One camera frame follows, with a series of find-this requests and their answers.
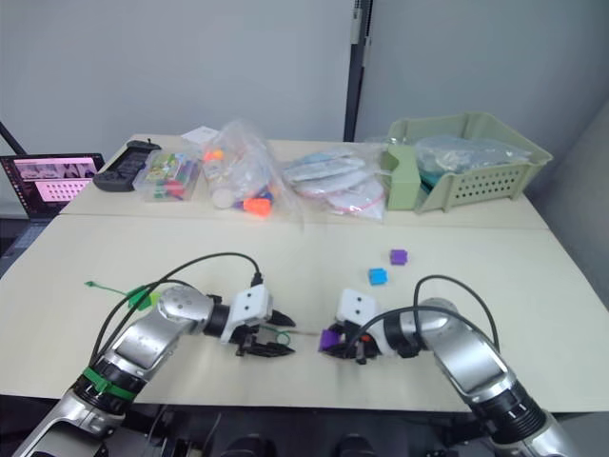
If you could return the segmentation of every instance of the white wall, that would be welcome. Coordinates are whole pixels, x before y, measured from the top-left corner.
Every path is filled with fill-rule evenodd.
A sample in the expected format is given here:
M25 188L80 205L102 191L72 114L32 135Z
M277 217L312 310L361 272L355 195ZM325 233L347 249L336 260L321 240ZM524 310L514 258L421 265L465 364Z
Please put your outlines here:
M267 137L340 140L352 8L0 0L0 115L30 153L108 158L134 132L218 128L235 117Z
M481 110L560 159L609 95L607 75L607 0L375 0L356 139L400 117Z
M534 203L609 308L609 100Z

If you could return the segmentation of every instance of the laptop screen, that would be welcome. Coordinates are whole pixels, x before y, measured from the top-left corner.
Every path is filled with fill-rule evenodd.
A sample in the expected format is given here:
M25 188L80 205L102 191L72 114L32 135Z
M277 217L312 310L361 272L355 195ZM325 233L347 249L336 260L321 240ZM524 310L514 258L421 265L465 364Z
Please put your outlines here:
M0 161L31 219L57 215L104 165L101 154L11 155Z

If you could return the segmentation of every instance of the purple block held in gripper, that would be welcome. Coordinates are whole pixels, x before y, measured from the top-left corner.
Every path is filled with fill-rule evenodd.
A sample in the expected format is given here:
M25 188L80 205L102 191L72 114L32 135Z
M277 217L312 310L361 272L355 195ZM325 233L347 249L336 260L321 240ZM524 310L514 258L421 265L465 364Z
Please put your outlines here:
M405 265L408 262L408 252L404 249L391 249L389 257L391 265Z
M320 338L320 350L326 350L341 342L341 334L332 330L323 330Z

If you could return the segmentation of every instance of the plastic bag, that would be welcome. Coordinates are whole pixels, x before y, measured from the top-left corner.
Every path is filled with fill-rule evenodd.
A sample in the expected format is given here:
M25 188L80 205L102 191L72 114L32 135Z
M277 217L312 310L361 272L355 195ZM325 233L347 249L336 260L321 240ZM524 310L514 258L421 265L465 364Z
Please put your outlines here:
M375 178L368 178L351 189L327 197L330 212L378 221L382 221L384 216L384 200L384 187Z
M236 208L262 217L277 210L301 216L270 145L246 121L226 124L204 144L203 173L218 209Z
M419 170L426 174L463 173L501 164L526 162L531 152L486 138L466 140L439 135L415 143Z
M284 175L299 195L329 212L382 220L385 192L376 177L380 151L376 146L333 147L286 164Z

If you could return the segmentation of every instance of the green zip tie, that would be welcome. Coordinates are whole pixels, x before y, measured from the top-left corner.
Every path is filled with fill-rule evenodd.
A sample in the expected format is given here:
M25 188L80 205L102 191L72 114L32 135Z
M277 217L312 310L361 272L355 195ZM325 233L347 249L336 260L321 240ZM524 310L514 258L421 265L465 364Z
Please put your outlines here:
M102 286L99 283L96 283L95 281L86 281L85 282L85 286L89 286L90 288L100 288L102 290L109 290L110 292L115 292L118 294L121 294L123 296L128 296L129 297L129 309L133 308L135 306L135 304L138 302L138 300L140 298L142 298L142 295L144 295L146 293L146 289L142 288L142 286L135 288L134 290L129 291L128 293L124 293L121 290L117 290L116 288L109 288L107 286ZM146 297L146 299L140 304L138 308L139 311L149 308L151 307L154 303L156 303L156 300L159 298L160 294L158 292L152 292L151 294L148 295L148 297Z
M115 397L127 400L128 402L132 401L137 396L137 393L133 393L129 390L125 390L122 387L114 385L111 381L106 379L91 367L85 368L85 371L83 371L83 376L93 383L93 387L95 387L95 390L97 390L99 393L109 393Z

